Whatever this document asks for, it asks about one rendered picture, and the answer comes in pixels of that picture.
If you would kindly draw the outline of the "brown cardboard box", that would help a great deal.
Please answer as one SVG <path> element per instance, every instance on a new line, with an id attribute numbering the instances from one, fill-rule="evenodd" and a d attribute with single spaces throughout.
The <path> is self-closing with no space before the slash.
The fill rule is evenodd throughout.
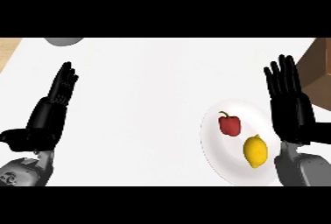
<path id="1" fill-rule="evenodd" d="M 316 38 L 297 62 L 303 92 L 331 111 L 331 38 Z"/>

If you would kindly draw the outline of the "red bell pepper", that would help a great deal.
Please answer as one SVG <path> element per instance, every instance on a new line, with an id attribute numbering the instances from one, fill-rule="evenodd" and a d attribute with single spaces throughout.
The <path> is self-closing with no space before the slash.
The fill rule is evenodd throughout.
<path id="1" fill-rule="evenodd" d="M 236 137 L 241 134 L 241 120 L 236 116 L 229 116 L 224 111 L 220 111 L 219 117 L 220 131 L 224 135 Z"/>

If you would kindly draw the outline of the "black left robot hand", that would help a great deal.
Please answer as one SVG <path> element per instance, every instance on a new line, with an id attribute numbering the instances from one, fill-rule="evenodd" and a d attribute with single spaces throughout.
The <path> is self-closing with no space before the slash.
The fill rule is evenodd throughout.
<path id="1" fill-rule="evenodd" d="M 0 142 L 13 152 L 52 151 L 56 148 L 77 81 L 75 69 L 68 61 L 59 68 L 47 96 L 37 102 L 25 128 L 0 133 Z"/>

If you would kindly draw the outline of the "white round plate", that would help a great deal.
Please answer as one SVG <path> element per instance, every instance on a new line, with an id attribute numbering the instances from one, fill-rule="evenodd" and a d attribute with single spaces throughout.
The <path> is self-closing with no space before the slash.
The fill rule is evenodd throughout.
<path id="1" fill-rule="evenodd" d="M 227 136 L 220 131 L 222 111 L 241 120 L 238 136 Z M 244 142 L 256 135 L 266 143 L 267 159 L 253 168 L 244 157 Z M 281 150 L 281 140 L 269 114 L 248 101 L 224 100 L 210 107 L 201 120 L 201 149 L 211 168 L 232 185 L 269 186 L 278 180 L 275 157 Z"/>

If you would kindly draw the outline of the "grey round object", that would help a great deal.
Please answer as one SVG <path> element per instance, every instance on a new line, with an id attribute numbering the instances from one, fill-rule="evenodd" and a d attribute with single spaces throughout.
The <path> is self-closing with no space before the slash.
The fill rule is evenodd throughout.
<path id="1" fill-rule="evenodd" d="M 46 42 L 53 46 L 72 46 L 83 38 L 46 38 Z"/>

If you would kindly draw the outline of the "pale wooden board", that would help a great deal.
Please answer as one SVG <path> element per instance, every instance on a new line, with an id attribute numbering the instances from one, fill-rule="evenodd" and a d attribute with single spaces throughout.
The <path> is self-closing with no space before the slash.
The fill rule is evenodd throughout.
<path id="1" fill-rule="evenodd" d="M 4 70 L 21 40 L 21 38 L 0 38 L 0 73 Z"/>

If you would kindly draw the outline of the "yellow lemon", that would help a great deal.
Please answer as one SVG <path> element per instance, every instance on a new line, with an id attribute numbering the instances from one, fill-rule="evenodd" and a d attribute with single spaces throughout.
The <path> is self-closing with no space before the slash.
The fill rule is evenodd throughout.
<path id="1" fill-rule="evenodd" d="M 267 146 L 258 135 L 247 138 L 242 145 L 242 154 L 254 169 L 264 164 L 267 160 Z"/>

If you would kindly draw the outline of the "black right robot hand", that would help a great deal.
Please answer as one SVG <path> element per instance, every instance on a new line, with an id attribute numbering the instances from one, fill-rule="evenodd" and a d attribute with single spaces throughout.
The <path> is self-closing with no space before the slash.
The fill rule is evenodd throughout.
<path id="1" fill-rule="evenodd" d="M 310 99 L 301 90 L 292 56 L 281 54 L 278 61 L 263 68 L 263 73 L 275 134 L 291 144 L 331 144 L 331 122 L 316 121 Z"/>

